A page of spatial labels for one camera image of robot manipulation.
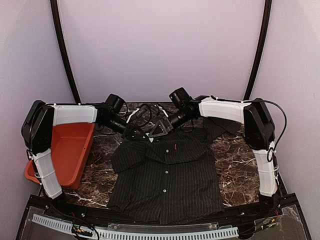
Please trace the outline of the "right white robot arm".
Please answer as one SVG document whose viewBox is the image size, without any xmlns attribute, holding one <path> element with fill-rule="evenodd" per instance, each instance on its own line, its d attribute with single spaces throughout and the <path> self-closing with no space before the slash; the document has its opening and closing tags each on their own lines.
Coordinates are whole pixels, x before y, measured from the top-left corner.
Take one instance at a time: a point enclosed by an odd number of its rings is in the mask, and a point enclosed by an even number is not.
<svg viewBox="0 0 320 240">
<path fill-rule="evenodd" d="M 218 118 L 240 123 L 244 126 L 244 139 L 257 161 L 259 194 L 273 197 L 279 188 L 278 164 L 275 160 L 279 138 L 275 137 L 275 124 L 268 110 L 268 100 L 228 100 L 214 96 L 200 95 L 181 98 L 172 93 L 170 98 L 178 112 L 164 116 L 147 133 L 155 139 L 166 136 L 187 121 L 203 118 Z"/>
</svg>

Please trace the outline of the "orange plastic bin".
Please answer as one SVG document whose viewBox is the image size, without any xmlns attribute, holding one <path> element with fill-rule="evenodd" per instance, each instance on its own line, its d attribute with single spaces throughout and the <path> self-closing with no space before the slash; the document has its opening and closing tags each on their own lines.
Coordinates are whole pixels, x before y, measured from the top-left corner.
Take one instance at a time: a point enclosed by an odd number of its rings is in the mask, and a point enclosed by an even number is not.
<svg viewBox="0 0 320 240">
<path fill-rule="evenodd" d="M 53 127 L 51 158 L 61 187 L 76 190 L 93 144 L 93 123 L 72 123 Z"/>
</svg>

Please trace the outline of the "black frame post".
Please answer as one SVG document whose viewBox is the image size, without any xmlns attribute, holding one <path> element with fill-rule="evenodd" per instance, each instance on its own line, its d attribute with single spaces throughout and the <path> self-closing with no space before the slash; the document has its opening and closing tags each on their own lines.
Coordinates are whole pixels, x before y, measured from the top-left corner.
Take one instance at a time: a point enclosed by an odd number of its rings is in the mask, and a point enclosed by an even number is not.
<svg viewBox="0 0 320 240">
<path fill-rule="evenodd" d="M 66 77 L 68 80 L 68 84 L 69 84 L 69 87 L 70 87 L 70 90 L 71 90 L 71 93 L 72 93 L 72 96 L 73 96 L 75 103 L 81 104 L 82 101 L 81 101 L 80 94 L 79 94 L 79 91 L 78 91 L 78 88 L 76 85 L 76 81 L 75 81 L 75 78 L 74 78 L 74 75 L 72 72 L 70 59 L 68 56 L 67 47 L 66 47 L 66 43 L 65 43 L 65 39 L 64 39 L 58 1 L 57 0 L 50 0 L 50 8 L 51 8 L 54 29 L 55 29 L 55 35 L 56 35 L 62 63 L 64 66 L 65 74 L 66 74 Z"/>
<path fill-rule="evenodd" d="M 262 21 L 261 21 L 261 27 L 260 27 L 260 32 L 259 32 L 259 38 L 257 42 L 257 47 L 255 51 L 255 56 L 250 72 L 250 76 L 248 79 L 248 83 L 246 86 L 246 90 L 243 96 L 243 100 L 249 100 L 253 89 L 254 85 L 256 82 L 256 78 L 258 75 L 258 70 L 260 67 L 263 51 L 264 51 L 264 46 L 267 38 L 267 32 L 268 32 L 268 27 L 269 27 L 269 21 L 270 21 L 270 14 L 271 14 L 271 9 L 272 9 L 272 0 L 265 0 L 264 1 L 264 9 L 263 9 L 263 15 L 262 15 Z"/>
</svg>

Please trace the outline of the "black pinstriped shirt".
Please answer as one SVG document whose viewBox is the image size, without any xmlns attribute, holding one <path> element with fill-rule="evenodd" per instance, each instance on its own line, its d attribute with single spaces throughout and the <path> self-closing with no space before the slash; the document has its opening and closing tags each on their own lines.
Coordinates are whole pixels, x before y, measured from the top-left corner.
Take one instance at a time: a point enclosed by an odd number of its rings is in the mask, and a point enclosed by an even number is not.
<svg viewBox="0 0 320 240">
<path fill-rule="evenodd" d="M 117 180 L 107 204 L 189 200 L 223 206 L 213 140 L 224 133 L 235 134 L 241 124 L 205 118 L 202 127 L 176 129 L 150 141 L 124 141 L 113 153 L 111 164 Z"/>
</svg>

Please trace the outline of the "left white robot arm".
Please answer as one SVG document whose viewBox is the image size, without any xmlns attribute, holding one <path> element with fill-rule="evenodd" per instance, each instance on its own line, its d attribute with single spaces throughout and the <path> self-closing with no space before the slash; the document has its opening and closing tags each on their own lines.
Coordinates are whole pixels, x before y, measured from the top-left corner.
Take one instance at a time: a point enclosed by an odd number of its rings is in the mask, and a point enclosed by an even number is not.
<svg viewBox="0 0 320 240">
<path fill-rule="evenodd" d="M 120 118 L 106 103 L 56 104 L 34 101 L 23 122 L 21 134 L 27 147 L 27 156 L 35 166 L 36 176 L 46 196 L 53 200 L 50 208 L 60 218 L 67 218 L 71 208 L 59 199 L 63 190 L 52 161 L 52 133 L 55 126 L 79 123 L 102 125 L 127 140 L 149 140 L 140 127 Z"/>
</svg>

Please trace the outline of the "right black frame post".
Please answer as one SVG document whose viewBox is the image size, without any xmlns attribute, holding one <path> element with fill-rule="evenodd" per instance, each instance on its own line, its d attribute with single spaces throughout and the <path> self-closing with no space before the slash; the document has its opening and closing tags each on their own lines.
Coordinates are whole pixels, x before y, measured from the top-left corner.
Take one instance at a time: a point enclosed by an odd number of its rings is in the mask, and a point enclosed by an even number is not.
<svg viewBox="0 0 320 240">
<path fill-rule="evenodd" d="M 268 27 L 269 27 L 269 21 L 270 21 L 270 14 L 271 14 L 271 9 L 272 9 L 272 0 L 265 0 L 264 1 L 264 9 L 263 9 L 263 15 L 262 15 L 262 21 L 261 21 L 261 27 L 260 27 L 260 32 L 259 32 L 259 38 L 257 42 L 257 47 L 255 51 L 255 56 L 250 72 L 250 76 L 248 79 L 248 83 L 246 86 L 246 90 L 243 96 L 243 100 L 249 100 L 253 89 L 254 85 L 256 82 L 256 78 L 258 75 L 258 70 L 260 67 L 263 51 L 264 51 L 264 46 L 267 38 L 267 32 L 268 32 Z"/>
</svg>

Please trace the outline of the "left black frame post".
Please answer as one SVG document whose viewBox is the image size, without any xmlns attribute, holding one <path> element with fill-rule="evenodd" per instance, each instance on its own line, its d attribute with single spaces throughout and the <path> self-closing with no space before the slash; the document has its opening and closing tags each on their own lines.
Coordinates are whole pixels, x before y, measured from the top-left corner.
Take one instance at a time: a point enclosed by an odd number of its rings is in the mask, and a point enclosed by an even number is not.
<svg viewBox="0 0 320 240">
<path fill-rule="evenodd" d="M 69 87 L 70 87 L 70 90 L 71 90 L 71 93 L 72 93 L 72 96 L 73 96 L 75 103 L 81 104 L 82 101 L 81 101 L 80 94 L 79 94 L 79 91 L 78 91 L 78 88 L 76 85 L 76 81 L 75 81 L 75 78 L 74 78 L 74 75 L 72 72 L 70 59 L 68 56 L 67 47 L 66 47 L 66 43 L 65 43 L 65 39 L 64 39 L 58 1 L 57 0 L 50 0 L 50 8 L 51 8 L 54 29 L 55 29 L 55 35 L 56 35 L 62 63 L 64 66 L 65 74 L 66 74 L 66 77 L 68 80 L 68 84 L 69 84 Z"/>
</svg>

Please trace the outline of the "black front rail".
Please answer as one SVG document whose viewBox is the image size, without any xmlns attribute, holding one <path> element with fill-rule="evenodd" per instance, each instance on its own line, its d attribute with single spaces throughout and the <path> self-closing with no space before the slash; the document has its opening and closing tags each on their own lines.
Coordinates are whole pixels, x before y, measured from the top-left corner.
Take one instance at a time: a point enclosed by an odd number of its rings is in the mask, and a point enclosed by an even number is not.
<svg viewBox="0 0 320 240">
<path fill-rule="evenodd" d="M 207 199 L 205 203 L 182 200 L 173 202 L 164 196 L 159 200 L 125 202 L 107 208 L 72 204 L 65 198 L 50 200 L 47 197 L 31 195 L 27 207 L 43 210 L 50 217 L 70 220 L 73 224 L 86 227 L 105 227 L 108 224 L 146 224 L 148 226 L 174 226 L 187 224 L 218 223 L 232 225 L 245 232 L 252 232 L 266 218 L 279 218 L 284 208 L 298 205 L 294 193 L 272 197 L 260 196 L 257 202 L 231 207 L 214 205 Z"/>
</svg>

